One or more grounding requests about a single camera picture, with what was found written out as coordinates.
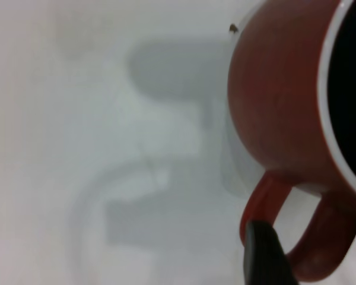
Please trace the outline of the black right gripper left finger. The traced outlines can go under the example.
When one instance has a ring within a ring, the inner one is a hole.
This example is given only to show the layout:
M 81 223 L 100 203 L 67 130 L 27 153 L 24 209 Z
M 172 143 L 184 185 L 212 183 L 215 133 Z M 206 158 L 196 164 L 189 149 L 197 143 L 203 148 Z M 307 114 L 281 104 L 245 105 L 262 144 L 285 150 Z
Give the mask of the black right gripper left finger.
M 247 223 L 243 271 L 246 284 L 295 284 L 278 235 L 265 221 Z

